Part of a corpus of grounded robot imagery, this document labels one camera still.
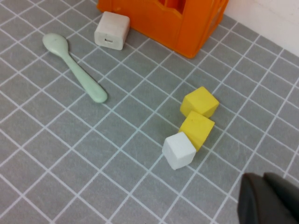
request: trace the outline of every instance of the spoon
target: spoon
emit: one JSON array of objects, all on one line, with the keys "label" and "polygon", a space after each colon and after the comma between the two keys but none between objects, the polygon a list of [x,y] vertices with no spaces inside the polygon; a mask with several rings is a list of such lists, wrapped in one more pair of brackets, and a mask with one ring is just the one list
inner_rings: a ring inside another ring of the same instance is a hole
[{"label": "spoon", "polygon": [[68,43],[63,36],[46,34],[43,36],[43,44],[49,52],[64,60],[93,101],[103,103],[107,100],[108,96],[103,88],[71,58]]}]

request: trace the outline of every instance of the cube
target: cube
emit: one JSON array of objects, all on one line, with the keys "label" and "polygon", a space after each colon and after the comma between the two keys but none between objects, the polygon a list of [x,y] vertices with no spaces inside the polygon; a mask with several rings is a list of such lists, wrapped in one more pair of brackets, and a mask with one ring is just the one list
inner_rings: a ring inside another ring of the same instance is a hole
[{"label": "cube", "polygon": [[196,113],[195,111],[191,111],[180,127],[179,132],[184,132],[194,145],[196,151],[199,151],[200,147],[206,141],[214,124],[215,122],[210,119]]},{"label": "cube", "polygon": [[188,116],[190,111],[195,111],[209,118],[213,115],[218,105],[219,101],[202,86],[184,97],[180,111],[185,117]]},{"label": "cube", "polygon": [[103,47],[122,50],[129,28],[129,17],[104,12],[94,32],[94,42]]},{"label": "cube", "polygon": [[176,170],[190,164],[196,149],[183,133],[177,133],[165,139],[162,152],[172,169]]}]

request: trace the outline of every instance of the white block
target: white block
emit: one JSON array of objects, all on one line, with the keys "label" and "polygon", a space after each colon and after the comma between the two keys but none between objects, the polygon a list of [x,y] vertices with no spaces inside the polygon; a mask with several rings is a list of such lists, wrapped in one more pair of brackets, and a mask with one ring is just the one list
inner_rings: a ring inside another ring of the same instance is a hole
[{"label": "white block", "polygon": [[180,132],[165,139],[162,152],[172,169],[179,169],[190,164],[196,149],[185,135]]},{"label": "white block", "polygon": [[104,12],[94,32],[94,42],[103,47],[122,50],[129,29],[129,17]]}]

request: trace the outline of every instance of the yellow cube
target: yellow cube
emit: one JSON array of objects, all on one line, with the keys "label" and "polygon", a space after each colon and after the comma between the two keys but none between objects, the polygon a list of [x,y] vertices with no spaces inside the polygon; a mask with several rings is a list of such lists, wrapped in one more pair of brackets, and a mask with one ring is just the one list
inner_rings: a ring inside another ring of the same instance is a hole
[{"label": "yellow cube", "polygon": [[202,86],[184,97],[180,111],[185,117],[188,116],[190,111],[195,111],[209,118],[213,115],[218,105],[219,101]]},{"label": "yellow cube", "polygon": [[215,122],[210,119],[191,111],[178,132],[184,132],[196,151],[198,151],[207,139],[214,124]]}]

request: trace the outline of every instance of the crate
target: crate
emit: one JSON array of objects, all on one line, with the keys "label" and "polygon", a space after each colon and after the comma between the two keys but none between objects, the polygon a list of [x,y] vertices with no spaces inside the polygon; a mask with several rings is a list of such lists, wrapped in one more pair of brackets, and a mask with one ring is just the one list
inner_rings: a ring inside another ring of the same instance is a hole
[{"label": "crate", "polygon": [[222,20],[227,3],[228,0],[99,0],[97,8],[128,16],[133,29],[193,58]]}]

